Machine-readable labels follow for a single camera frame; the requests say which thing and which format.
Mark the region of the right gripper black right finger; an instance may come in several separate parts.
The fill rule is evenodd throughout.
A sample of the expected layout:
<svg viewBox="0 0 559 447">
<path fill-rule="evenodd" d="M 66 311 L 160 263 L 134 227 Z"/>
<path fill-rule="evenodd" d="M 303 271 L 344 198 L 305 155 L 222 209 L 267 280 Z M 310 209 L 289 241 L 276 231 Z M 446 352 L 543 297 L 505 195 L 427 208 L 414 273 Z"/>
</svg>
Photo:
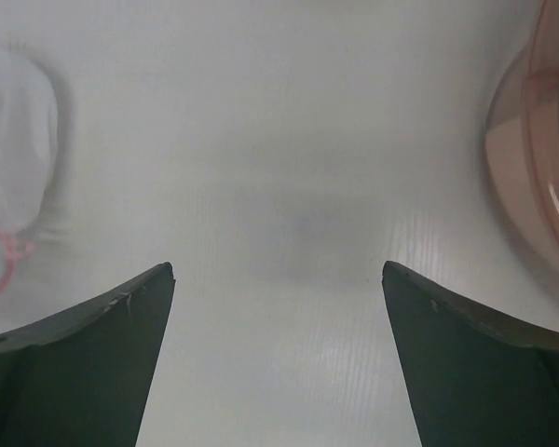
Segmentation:
<svg viewBox="0 0 559 447">
<path fill-rule="evenodd" d="M 387 262 L 382 286 L 424 446 L 559 446 L 559 332 Z"/>
</svg>

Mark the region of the white mesh bag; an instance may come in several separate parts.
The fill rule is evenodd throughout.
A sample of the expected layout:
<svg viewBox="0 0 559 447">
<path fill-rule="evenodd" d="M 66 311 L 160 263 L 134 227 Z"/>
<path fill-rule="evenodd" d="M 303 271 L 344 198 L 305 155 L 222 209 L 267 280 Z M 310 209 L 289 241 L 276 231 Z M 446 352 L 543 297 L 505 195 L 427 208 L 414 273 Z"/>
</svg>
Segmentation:
<svg viewBox="0 0 559 447">
<path fill-rule="evenodd" d="M 54 88 L 34 61 L 0 47 L 0 293 L 34 249 L 58 154 Z"/>
</svg>

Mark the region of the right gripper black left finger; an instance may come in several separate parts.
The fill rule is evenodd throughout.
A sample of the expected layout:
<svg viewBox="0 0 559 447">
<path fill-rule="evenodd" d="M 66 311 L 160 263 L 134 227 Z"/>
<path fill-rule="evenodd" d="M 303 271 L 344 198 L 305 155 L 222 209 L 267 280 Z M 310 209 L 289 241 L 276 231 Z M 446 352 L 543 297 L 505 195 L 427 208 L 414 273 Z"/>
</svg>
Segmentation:
<svg viewBox="0 0 559 447">
<path fill-rule="evenodd" d="M 169 263 L 0 334 L 0 446 L 136 444 L 174 294 Z"/>
</svg>

